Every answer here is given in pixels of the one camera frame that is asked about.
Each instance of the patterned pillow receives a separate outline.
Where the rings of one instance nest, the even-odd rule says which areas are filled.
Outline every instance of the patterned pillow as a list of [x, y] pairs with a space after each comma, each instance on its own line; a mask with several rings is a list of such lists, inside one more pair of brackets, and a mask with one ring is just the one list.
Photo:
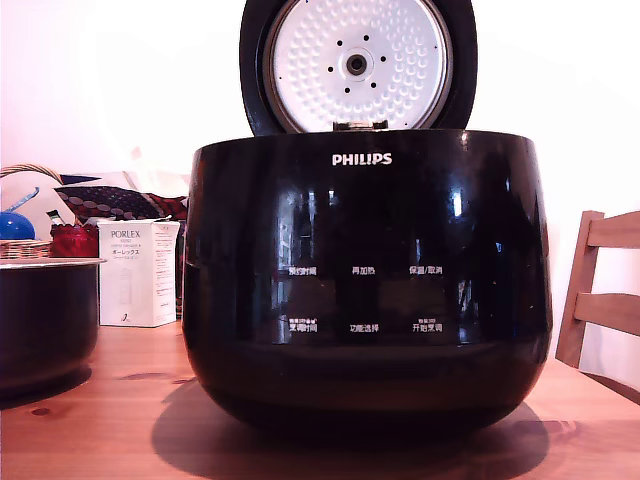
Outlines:
[[55, 189], [76, 218], [85, 223], [89, 218], [146, 220], [187, 219], [187, 198], [163, 198], [119, 187], [59, 187]]

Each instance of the pot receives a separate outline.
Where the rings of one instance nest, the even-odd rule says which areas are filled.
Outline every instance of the pot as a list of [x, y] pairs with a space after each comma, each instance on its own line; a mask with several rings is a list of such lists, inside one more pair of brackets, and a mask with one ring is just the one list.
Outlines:
[[0, 397], [83, 366], [98, 336], [98, 259], [0, 262]]
[[472, 430], [526, 398], [552, 331], [535, 146], [468, 130], [201, 149], [183, 329], [208, 394], [290, 432]]

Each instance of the blue ball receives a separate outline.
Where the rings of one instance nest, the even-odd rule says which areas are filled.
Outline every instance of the blue ball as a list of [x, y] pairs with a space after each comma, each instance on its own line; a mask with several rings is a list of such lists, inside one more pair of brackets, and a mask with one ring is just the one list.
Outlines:
[[0, 240], [35, 240], [31, 222], [19, 213], [0, 213]]

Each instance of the table surface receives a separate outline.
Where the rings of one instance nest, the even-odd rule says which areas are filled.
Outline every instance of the table surface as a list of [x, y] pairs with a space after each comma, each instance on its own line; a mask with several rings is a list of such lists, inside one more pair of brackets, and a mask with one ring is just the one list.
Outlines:
[[556, 360], [497, 425], [383, 451], [287, 443], [232, 419], [195, 380], [179, 324], [101, 327], [89, 367], [76, 388], [2, 411], [3, 480], [640, 479], [640, 406]]

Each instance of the pot rim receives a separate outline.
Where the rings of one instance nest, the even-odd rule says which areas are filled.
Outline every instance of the pot rim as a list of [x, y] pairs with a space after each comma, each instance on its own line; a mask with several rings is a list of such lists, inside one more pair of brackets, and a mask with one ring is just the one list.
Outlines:
[[504, 132], [496, 132], [491, 130], [473, 130], [473, 129], [446, 129], [446, 128], [431, 128], [424, 130], [365, 130], [365, 131], [338, 131], [338, 132], [308, 132], [308, 133], [280, 133], [277, 135], [263, 135], [263, 136], [255, 136], [255, 137], [244, 137], [244, 138], [234, 138], [229, 140], [224, 140], [221, 142], [214, 142], [208, 145], [204, 145], [198, 150], [196, 150], [196, 154], [202, 153], [203, 150], [207, 150], [210, 148], [215, 148], [224, 145], [232, 145], [234, 143], [244, 143], [244, 142], [264, 142], [268, 141], [267, 139], [278, 139], [278, 138], [299, 138], [299, 137], [318, 137], [318, 136], [341, 136], [341, 135], [395, 135], [395, 136], [430, 136], [430, 135], [444, 135], [450, 136], [452, 138], [460, 137], [463, 135], [467, 137], [495, 137], [495, 138], [504, 138], [511, 140], [518, 140], [527, 143], [535, 143], [530, 137], [525, 137], [523, 135], [518, 135], [515, 133], [504, 133]]
[[19, 258], [0, 260], [1, 270], [30, 270], [38, 268], [88, 267], [106, 263], [100, 258]]

